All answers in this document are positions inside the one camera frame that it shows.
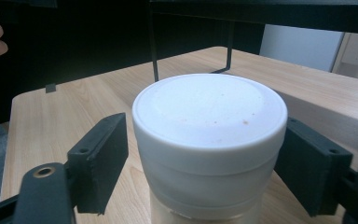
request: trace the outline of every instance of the black plastic bracket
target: black plastic bracket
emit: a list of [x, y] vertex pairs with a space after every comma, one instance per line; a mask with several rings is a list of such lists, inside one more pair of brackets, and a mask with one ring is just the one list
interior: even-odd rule
[[79, 213], [103, 214], [129, 155], [126, 117], [100, 120], [57, 162], [27, 172], [19, 195], [0, 202], [0, 224], [76, 223]]
[[346, 209], [343, 223], [358, 223], [358, 173], [345, 148], [289, 118], [275, 171], [311, 217]]

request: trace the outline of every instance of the white container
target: white container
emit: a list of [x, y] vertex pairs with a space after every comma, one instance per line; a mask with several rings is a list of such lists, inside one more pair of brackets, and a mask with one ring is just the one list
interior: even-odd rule
[[132, 115], [153, 223], [257, 222], [287, 121], [275, 91], [229, 75], [170, 77], [143, 90]]

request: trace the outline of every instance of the screw hole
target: screw hole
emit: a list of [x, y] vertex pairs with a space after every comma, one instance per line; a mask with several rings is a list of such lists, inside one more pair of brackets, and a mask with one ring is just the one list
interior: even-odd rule
[[339, 151], [338, 150], [336, 150], [336, 149], [329, 149], [328, 150], [330, 153], [332, 153], [332, 154], [338, 154], [339, 153]]
[[43, 167], [43, 168], [40, 168], [39, 170], [34, 172], [34, 177], [43, 178], [43, 177], [46, 177], [46, 176], [54, 174], [54, 172], [55, 172], [54, 167], [50, 167], [50, 166]]
[[88, 153], [89, 152], [89, 149], [88, 148], [81, 148], [79, 150], [80, 153]]

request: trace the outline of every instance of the white lid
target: white lid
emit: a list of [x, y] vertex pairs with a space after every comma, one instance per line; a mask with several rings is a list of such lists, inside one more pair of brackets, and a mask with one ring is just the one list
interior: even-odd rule
[[287, 120], [275, 91], [221, 74], [156, 82], [137, 96], [132, 114], [148, 158], [198, 175], [236, 174], [268, 161], [282, 145]]

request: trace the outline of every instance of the white wall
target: white wall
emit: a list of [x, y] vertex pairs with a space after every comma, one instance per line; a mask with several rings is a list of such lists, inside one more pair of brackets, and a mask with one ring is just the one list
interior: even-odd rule
[[260, 55], [330, 72], [343, 33], [266, 25]]

